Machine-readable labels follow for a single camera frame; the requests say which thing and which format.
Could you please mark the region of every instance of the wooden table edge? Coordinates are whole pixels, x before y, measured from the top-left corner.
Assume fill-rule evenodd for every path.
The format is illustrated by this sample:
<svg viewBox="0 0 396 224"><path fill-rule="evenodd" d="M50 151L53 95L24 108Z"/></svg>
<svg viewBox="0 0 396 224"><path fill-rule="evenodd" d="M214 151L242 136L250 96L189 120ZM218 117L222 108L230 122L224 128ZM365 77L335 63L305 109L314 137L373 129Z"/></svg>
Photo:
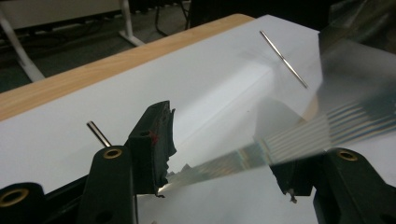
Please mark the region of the wooden table edge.
<svg viewBox="0 0 396 224"><path fill-rule="evenodd" d="M254 19L234 14L0 94L0 121Z"/></svg>

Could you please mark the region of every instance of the white paper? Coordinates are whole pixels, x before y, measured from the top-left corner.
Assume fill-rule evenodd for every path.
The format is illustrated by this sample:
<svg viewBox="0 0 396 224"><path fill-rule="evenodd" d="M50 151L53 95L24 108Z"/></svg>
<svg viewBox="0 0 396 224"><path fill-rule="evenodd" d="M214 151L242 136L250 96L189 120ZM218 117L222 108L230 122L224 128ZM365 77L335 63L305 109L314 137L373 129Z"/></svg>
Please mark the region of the white paper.
<svg viewBox="0 0 396 224"><path fill-rule="evenodd" d="M169 162L177 172L186 163L251 143L262 100L277 100L302 116L321 80L318 32L272 16L259 18L2 121L0 188L32 181L49 192L86 175L102 148L87 121L113 145L123 145L146 108L164 100L177 109L178 153ZM262 168L174 190L165 200L139 199L141 223L315 223L312 200L295 206L271 176Z"/></svg>

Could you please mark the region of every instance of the floor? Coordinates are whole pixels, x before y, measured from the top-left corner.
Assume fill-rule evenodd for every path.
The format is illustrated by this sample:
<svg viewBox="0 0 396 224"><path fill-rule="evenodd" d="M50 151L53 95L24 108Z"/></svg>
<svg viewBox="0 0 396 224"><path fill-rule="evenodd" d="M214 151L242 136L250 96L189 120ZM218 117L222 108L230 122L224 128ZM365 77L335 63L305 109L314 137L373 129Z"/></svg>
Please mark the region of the floor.
<svg viewBox="0 0 396 224"><path fill-rule="evenodd" d="M145 43L160 38L155 29L155 12L132 15L134 35ZM180 6L161 8L159 27L168 35L184 30L186 19ZM55 32L21 38L21 43L32 61L45 77L103 59L118 52L135 48L118 34L123 30L122 17L90 21L83 25L64 28ZM9 91L31 83L17 62L14 49L0 43L0 92Z"/></svg>

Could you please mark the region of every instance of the black plastic mount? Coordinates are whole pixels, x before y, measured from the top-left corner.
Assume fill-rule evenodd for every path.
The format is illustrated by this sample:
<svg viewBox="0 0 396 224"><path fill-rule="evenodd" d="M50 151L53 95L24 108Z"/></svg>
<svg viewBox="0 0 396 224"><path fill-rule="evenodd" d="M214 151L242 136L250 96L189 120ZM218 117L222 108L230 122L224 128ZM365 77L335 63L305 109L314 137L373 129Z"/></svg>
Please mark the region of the black plastic mount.
<svg viewBox="0 0 396 224"><path fill-rule="evenodd" d="M136 194L167 183L174 111L169 101L150 106L124 146L99 150L88 175L53 192L37 183L0 189L0 223L137 223Z"/></svg>
<svg viewBox="0 0 396 224"><path fill-rule="evenodd" d="M334 148L271 167L283 193L309 196L319 224L395 224L396 190L361 154Z"/></svg>

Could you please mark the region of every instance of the metal pin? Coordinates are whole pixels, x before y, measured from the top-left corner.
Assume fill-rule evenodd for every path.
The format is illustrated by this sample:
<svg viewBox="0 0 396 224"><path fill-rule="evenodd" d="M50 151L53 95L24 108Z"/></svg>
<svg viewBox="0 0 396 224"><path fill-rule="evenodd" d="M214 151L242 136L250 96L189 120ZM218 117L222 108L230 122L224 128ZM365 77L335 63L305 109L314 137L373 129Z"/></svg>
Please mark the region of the metal pin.
<svg viewBox="0 0 396 224"><path fill-rule="evenodd" d="M285 57L277 50L275 45L271 42L271 40L268 38L268 36L265 34L264 31L260 31L260 34L262 34L262 37L267 41L268 45L271 46L271 48L274 50L274 52L279 56L279 58L282 60L282 62L289 68L289 70L294 74L295 77L303 84L305 88L308 88L308 85L303 81L303 79L297 74L297 72L291 67L291 65L286 61Z"/></svg>
<svg viewBox="0 0 396 224"><path fill-rule="evenodd" d="M99 128L93 123L93 121L89 121L87 123L87 126L91 129L93 134L99 139L99 141L103 144L105 147L111 147L110 142L105 138L105 136L102 134L102 132L99 130Z"/></svg>

